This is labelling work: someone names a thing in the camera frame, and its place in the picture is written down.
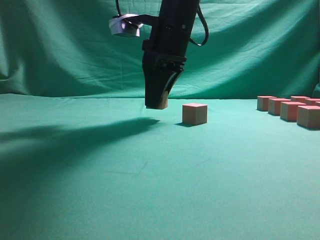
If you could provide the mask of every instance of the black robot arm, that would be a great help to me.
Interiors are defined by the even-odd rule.
[[[197,13],[205,28],[204,45],[208,40],[208,26],[199,6],[200,0],[162,0],[159,16],[134,15],[124,18],[122,27],[137,30],[142,24],[150,25],[148,40],[143,41],[142,69],[145,78],[145,105],[151,109],[168,106],[168,95],[184,71],[186,51]],[[121,15],[117,3],[118,16]]]

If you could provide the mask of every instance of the cable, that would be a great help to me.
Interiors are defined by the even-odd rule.
[[[200,18],[200,21],[204,27],[204,32],[205,32],[205,37],[204,37],[204,40],[202,43],[196,43],[192,38],[190,38],[190,42],[193,43],[194,45],[197,45],[199,47],[205,45],[209,39],[209,27],[208,27],[208,24],[206,22],[206,19],[201,11],[201,8],[200,8],[200,4],[198,5],[198,9],[196,11],[196,13],[198,14],[199,18]]]
[[[116,5],[116,10],[118,11],[118,16],[122,16],[120,12],[120,7],[119,7],[119,0],[115,0],[115,5]]]

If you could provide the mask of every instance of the green table surface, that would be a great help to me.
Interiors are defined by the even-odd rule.
[[[320,239],[320,131],[256,107],[0,95],[0,240]]]

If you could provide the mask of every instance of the green cloth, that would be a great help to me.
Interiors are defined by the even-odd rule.
[[[160,0],[120,0],[157,16]],[[319,83],[319,0],[202,0],[210,39],[189,45],[171,98],[311,96]],[[0,0],[0,93],[143,98],[142,41],[111,36],[115,0]],[[192,37],[201,42],[197,18]],[[314,92],[320,96],[319,88]]]
[[[0,239],[319,239],[319,131],[256,107],[0,95]]]

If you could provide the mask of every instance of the wooden cube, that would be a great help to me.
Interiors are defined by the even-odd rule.
[[[268,113],[279,116],[281,109],[281,102],[290,102],[290,99],[286,98],[270,98],[268,100]]]
[[[316,105],[316,102],[320,102],[320,98],[306,98],[304,100],[304,103],[307,104],[307,105],[313,105],[315,106]]]
[[[298,106],[305,106],[299,101],[283,101],[280,107],[280,118],[289,122],[297,121]]]
[[[259,111],[268,111],[268,101],[269,99],[276,99],[275,96],[258,96],[257,97],[257,106],[256,109]]]
[[[208,105],[189,103],[182,105],[182,122],[184,124],[199,125],[208,122]]]
[[[291,96],[291,101],[305,103],[305,99],[309,99],[309,98],[310,97],[308,96]]]
[[[308,129],[320,129],[320,106],[299,106],[296,123]]]

